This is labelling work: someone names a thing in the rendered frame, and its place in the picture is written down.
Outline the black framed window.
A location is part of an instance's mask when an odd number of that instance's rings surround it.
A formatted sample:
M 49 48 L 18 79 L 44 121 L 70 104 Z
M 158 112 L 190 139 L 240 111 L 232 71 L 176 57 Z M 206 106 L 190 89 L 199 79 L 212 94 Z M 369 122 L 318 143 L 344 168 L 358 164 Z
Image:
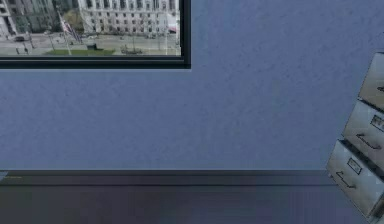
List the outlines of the black framed window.
M 0 0 L 0 69 L 189 69 L 191 0 Z

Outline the grey metal filing cabinet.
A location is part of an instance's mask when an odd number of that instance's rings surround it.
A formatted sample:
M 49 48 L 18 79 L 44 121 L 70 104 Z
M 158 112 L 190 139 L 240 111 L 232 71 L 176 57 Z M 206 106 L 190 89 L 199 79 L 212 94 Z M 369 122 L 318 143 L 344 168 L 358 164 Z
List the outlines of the grey metal filing cabinet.
M 372 57 L 326 169 L 368 224 L 384 224 L 384 52 Z

